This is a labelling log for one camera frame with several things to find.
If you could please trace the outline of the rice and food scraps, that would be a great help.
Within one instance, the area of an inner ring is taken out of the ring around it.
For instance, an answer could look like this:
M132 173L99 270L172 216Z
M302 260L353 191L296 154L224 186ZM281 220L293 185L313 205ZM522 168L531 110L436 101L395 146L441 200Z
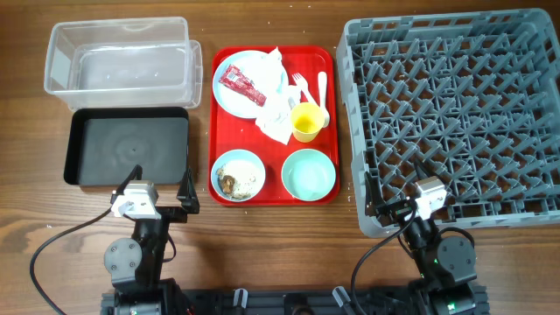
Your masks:
M257 193L260 179L259 169L245 160L232 160L217 171L219 188L231 200L245 200Z

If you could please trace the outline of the white plastic fork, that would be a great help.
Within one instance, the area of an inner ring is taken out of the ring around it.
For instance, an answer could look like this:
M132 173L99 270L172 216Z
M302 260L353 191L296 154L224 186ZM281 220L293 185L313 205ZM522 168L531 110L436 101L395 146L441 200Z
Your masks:
M308 82L305 79L305 77L301 73L294 73L292 75L292 79L294 80L296 85L299 87L301 92L304 94L306 100L310 103L313 103L313 104L317 105L317 102L314 100L314 98L312 97L312 95L309 91Z

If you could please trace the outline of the red snack wrapper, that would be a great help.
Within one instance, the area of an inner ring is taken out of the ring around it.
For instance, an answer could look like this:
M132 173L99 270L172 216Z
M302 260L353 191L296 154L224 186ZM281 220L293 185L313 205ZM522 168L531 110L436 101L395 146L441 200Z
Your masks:
M227 67L224 74L220 77L219 83L237 94L245 96L259 107L262 107L266 102L267 97L258 91L253 81L235 65Z

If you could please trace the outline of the light blue plate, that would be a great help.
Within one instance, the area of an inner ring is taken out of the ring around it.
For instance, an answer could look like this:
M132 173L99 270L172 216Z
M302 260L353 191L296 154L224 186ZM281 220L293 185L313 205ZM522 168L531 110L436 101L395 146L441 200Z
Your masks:
M220 83L221 76L230 65L238 67L249 77L256 89L269 96L281 94L288 87L288 74L282 64L282 55L270 57L268 52L244 50L235 52L218 62L213 74L213 96L218 104L232 116L255 119L261 109L248 97L239 94Z

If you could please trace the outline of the white napkin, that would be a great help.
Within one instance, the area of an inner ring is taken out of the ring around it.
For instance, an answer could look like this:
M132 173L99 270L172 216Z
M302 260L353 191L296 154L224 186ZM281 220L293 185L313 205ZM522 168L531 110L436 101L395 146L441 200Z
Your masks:
M283 55L276 47L260 57L251 71L251 80L258 92L266 97L256 115L255 125L261 132L287 145L291 139L291 110L301 101L301 90L288 83Z

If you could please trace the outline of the white plastic spoon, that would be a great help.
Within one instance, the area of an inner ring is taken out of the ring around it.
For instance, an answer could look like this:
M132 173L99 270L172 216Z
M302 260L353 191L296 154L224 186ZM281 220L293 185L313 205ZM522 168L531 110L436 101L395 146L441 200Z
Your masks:
M327 74L326 72L318 73L318 91L319 91L319 101L320 108L323 113L324 123L323 127L326 128L330 122L330 114L326 108L326 88L327 88Z

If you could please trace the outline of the mint green bowl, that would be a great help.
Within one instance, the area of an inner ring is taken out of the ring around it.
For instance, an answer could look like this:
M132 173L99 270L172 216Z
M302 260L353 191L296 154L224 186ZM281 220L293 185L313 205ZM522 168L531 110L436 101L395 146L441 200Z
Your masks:
M325 153L302 149L285 159L281 179L283 187L293 198L313 202L323 199L334 188L336 170Z

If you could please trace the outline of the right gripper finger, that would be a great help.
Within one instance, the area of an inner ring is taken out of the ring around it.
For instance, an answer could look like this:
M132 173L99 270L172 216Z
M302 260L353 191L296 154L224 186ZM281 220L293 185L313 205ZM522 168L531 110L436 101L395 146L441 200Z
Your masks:
M417 181L419 181L421 179L427 179L427 178L432 177L432 176L436 176L443 181L443 183L445 185L445 188L446 188L446 191L447 191L447 198L445 200L445 204L446 204L448 199L451 197L451 193L449 192L450 182L448 180L444 179L442 175L436 174L436 172L433 171L426 162L422 161L418 157L416 157L414 159L413 165L414 165L414 169L415 169L415 172L416 172Z
M366 186L365 215L380 216L385 213L385 201L378 178L374 178L369 171L364 173Z

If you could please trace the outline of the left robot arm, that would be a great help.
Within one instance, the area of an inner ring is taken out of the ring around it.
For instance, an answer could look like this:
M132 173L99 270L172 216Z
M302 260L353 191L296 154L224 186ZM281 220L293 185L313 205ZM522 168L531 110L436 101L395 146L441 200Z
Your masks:
M155 185L143 180L142 174L142 167L136 165L112 192L110 211L135 226L131 237L113 241L104 254L115 292L102 296L100 313L194 314L194 304L176 281L161 277L167 261L165 246L172 241L169 226L186 223L190 214L200 212L192 170L187 168L180 180L179 206L159 206Z

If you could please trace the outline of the yellow plastic cup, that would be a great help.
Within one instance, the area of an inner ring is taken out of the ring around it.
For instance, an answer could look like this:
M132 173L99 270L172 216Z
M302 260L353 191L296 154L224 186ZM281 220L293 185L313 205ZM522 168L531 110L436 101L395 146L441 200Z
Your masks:
M318 105L302 102L291 110L290 122L292 135L301 143L309 143L323 129L325 116Z

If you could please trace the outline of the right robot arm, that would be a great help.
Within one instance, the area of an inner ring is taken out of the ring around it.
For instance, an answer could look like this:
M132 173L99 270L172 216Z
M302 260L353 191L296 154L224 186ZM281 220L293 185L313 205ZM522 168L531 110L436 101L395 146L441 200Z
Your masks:
M404 289L402 302L409 314L466 314L476 309L472 281L475 270L475 241L462 228L439 228L431 215L444 207L446 182L427 164L414 161L416 194L388 203L381 196L381 185L365 173L365 214L376 217L383 225L396 224L396 232L369 249L354 267L351 294L356 297L356 277L361 265L378 249L397 239L411 257L421 278Z

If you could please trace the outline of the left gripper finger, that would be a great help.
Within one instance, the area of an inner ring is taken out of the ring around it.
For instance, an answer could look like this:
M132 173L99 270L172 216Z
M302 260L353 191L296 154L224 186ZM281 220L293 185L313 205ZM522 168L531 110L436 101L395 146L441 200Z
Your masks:
M132 180L140 180L142 178L143 168L141 165L137 164L134 166L128 177L117 187L114 191L114 195L123 195L124 189Z
M176 198L187 214L200 213L200 203L195 192L193 172L190 168L186 168L185 170L185 173L179 183Z

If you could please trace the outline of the light blue bowl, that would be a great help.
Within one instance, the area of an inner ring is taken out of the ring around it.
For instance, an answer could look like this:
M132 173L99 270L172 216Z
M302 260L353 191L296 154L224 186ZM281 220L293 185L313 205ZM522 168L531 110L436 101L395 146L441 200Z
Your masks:
M266 170L255 153L235 149L221 154L209 175L219 200L240 203L253 199L263 189Z

